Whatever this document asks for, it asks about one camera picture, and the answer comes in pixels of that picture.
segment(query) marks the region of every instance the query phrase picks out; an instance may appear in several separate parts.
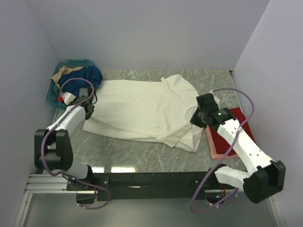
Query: blue plastic basket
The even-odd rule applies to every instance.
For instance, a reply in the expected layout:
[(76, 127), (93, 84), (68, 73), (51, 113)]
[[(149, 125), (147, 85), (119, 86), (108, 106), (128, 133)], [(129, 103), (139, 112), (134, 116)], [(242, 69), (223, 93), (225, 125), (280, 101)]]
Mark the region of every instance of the blue plastic basket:
[[(53, 74), (56, 74), (59, 72), (59, 69), (62, 68), (63, 66), (66, 66), (68, 68), (76, 68), (76, 67), (88, 67), (96, 65), (93, 61), (91, 60), (66, 60), (61, 62), (55, 69), (55, 72)], [(48, 92), (47, 92), (47, 101), (50, 105), (58, 107), (60, 109), (66, 109), (67, 105), (60, 103), (58, 101), (59, 97), (59, 89), (55, 85), (55, 82), (51, 80), (51, 84), (49, 86)]]

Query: beige cloth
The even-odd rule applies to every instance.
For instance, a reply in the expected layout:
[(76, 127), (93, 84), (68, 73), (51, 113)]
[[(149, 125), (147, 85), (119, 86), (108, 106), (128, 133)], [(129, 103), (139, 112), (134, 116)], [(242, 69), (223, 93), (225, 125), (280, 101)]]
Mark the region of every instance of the beige cloth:
[(52, 76), (52, 80), (55, 82), (55, 85), (57, 86), (57, 88), (60, 89), (60, 85), (58, 84), (58, 82), (59, 82), (62, 75), (69, 74), (73, 71), (77, 71), (77, 70), (80, 70), (82, 68), (83, 67), (76, 67), (76, 68), (71, 69), (71, 68), (68, 68), (66, 66), (63, 66), (59, 69), (58, 73), (56, 73), (55, 75)]

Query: navy blue garment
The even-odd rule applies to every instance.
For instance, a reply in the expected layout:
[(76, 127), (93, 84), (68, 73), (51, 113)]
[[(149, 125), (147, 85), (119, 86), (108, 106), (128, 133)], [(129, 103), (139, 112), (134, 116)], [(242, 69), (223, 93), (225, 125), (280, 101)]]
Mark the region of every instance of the navy blue garment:
[[(71, 78), (83, 78), (87, 79), (94, 86), (95, 90), (100, 86), (103, 76), (101, 74), (100, 69), (98, 69), (95, 65), (89, 66), (87, 68), (83, 68), (77, 71), (73, 71), (69, 74), (62, 75), (58, 84), (60, 87), (62, 84)], [(79, 96), (80, 88), (89, 88), (90, 85), (83, 80), (72, 80), (64, 85), (62, 92), (70, 92), (74, 96)]]

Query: white cloth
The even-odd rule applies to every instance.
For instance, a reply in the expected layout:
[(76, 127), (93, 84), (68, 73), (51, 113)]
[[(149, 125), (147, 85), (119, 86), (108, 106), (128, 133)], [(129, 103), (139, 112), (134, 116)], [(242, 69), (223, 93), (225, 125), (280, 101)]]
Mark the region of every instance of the white cloth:
[(161, 82), (105, 80), (83, 130), (118, 139), (163, 142), (196, 152), (202, 129), (189, 120), (196, 110), (197, 96), (181, 75)]

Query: purple cable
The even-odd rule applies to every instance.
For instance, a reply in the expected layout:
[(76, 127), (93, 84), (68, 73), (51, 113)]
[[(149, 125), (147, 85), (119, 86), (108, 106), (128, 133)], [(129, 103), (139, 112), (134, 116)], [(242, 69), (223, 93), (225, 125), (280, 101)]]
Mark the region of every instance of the purple cable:
[[(238, 89), (235, 89), (235, 88), (221, 88), (221, 89), (217, 89), (217, 90), (214, 90), (213, 92), (216, 92), (216, 91), (223, 91), (223, 90), (233, 90), (233, 91), (236, 91), (236, 92), (239, 92), (241, 94), (243, 94), (250, 102), (251, 104), (251, 112), (250, 112), (250, 115), (248, 116), (247, 119), (245, 119), (245, 121), (243, 121), (241, 124), (240, 124), (240, 127), (242, 127), (253, 115), (254, 111), (255, 111), (255, 106), (251, 100), (251, 98), (245, 94), (243, 91), (240, 91)], [(227, 196), (225, 196), (224, 198), (220, 199), (217, 203), (215, 203), (214, 205), (208, 207), (208, 208), (205, 208), (205, 209), (202, 209), (202, 210), (194, 210), (193, 206), (194, 206), (194, 201), (197, 197), (197, 195), (199, 194), (201, 188), (203, 187), (203, 185), (205, 184), (205, 182), (207, 181), (207, 179), (209, 178), (209, 176), (213, 173), (213, 171), (217, 168), (217, 166), (228, 156), (228, 154), (231, 152), (233, 146), (235, 145), (235, 143), (237, 142), (237, 139), (239, 137), (239, 133), (240, 131), (237, 131), (236, 135), (235, 135), (235, 139), (233, 140), (231, 146), (227, 149), (227, 151), (225, 152), (225, 154), (223, 155), (223, 157), (217, 162), (217, 164), (211, 168), (208, 173), (205, 175), (205, 177), (203, 178), (203, 180), (201, 181), (201, 183), (199, 184), (197, 190), (195, 191), (194, 195), (193, 195), (193, 198), (191, 199), (190, 201), (190, 210), (191, 212), (193, 213), (202, 213), (202, 212), (205, 212), (205, 211), (208, 211), (210, 209), (213, 209), (217, 206), (222, 206), (224, 204), (220, 204), (221, 202), (224, 202), (226, 199), (231, 199), (233, 198), (236, 193), (238, 192), (238, 188), (235, 188), (231, 193), (229, 193)]]
[(83, 182), (83, 181), (81, 181), (81, 180), (79, 180), (79, 179), (77, 179), (77, 178), (75, 178), (74, 176), (72, 176), (72, 175), (70, 175), (70, 174), (67, 174), (67, 173), (63, 173), (63, 171), (59, 171), (58, 173), (53, 173), (50, 169), (49, 169), (49, 167), (48, 167), (48, 165), (47, 165), (47, 163), (46, 163), (46, 159), (45, 159), (45, 150), (44, 150), (44, 148), (45, 148), (45, 144), (46, 144), (46, 140), (47, 140), (47, 138), (48, 138), (48, 136), (68, 117), (68, 115), (70, 115), (70, 113), (75, 109), (75, 108), (77, 108), (78, 106), (80, 106), (82, 103), (85, 103), (85, 102), (87, 102), (90, 98), (92, 98), (92, 96), (94, 95), (94, 91), (95, 91), (95, 89), (94, 89), (94, 86), (92, 85), (92, 83), (90, 83), (88, 80), (86, 80), (86, 79), (83, 79), (83, 78), (71, 78), (71, 79), (69, 79), (69, 80), (67, 80), (67, 81), (65, 81), (63, 84), (62, 84), (62, 86), (61, 86), (61, 88), (60, 88), (60, 91), (59, 91), (59, 95), (61, 94), (61, 92), (62, 92), (62, 88), (65, 86), (65, 84), (66, 83), (68, 83), (69, 81), (71, 81), (71, 80), (83, 80), (83, 81), (85, 81), (85, 82), (87, 82), (90, 86), (91, 86), (91, 88), (92, 88), (92, 92), (91, 92), (91, 94), (90, 94), (90, 96), (89, 97), (87, 97), (86, 99), (84, 99), (83, 101), (81, 101), (81, 102), (79, 102), (78, 104), (76, 104), (74, 107), (72, 107), (71, 108), (71, 110), (69, 111), (69, 112), (67, 112), (62, 118), (61, 118), (61, 120), (54, 126), (54, 127), (52, 127), (47, 133), (46, 133), (46, 135), (44, 136), (44, 138), (43, 138), (43, 140), (42, 140), (42, 145), (41, 145), (41, 159), (42, 159), (42, 163), (43, 163), (43, 166), (44, 166), (44, 168), (45, 168), (45, 170), (51, 175), (51, 176), (57, 176), (57, 175), (59, 175), (59, 174), (62, 174), (62, 175), (65, 175), (65, 176), (68, 176), (68, 177), (70, 177), (70, 178), (73, 178), (73, 179), (75, 179), (77, 182), (79, 182), (79, 183), (81, 183), (81, 184), (83, 184), (83, 185), (86, 185), (86, 186), (89, 186), (89, 187), (94, 187), (94, 188), (98, 188), (98, 189), (100, 189), (100, 190), (103, 190), (103, 191), (105, 191), (107, 194), (108, 194), (108, 199), (107, 199), (107, 201), (104, 203), (104, 204), (102, 204), (101, 206), (98, 206), (98, 207), (85, 207), (85, 206), (83, 206), (83, 205), (79, 205), (79, 206), (81, 206), (81, 207), (83, 207), (83, 208), (85, 208), (85, 209), (88, 209), (88, 210), (96, 210), (96, 209), (99, 209), (99, 208), (102, 208), (102, 207), (104, 207), (104, 206), (106, 206), (109, 202), (110, 202), (110, 192), (108, 191), (108, 189), (106, 189), (106, 188), (104, 188), (104, 187), (101, 187), (101, 186), (98, 186), (98, 185), (93, 185), (93, 184), (90, 184), (90, 183), (86, 183), (86, 182)]

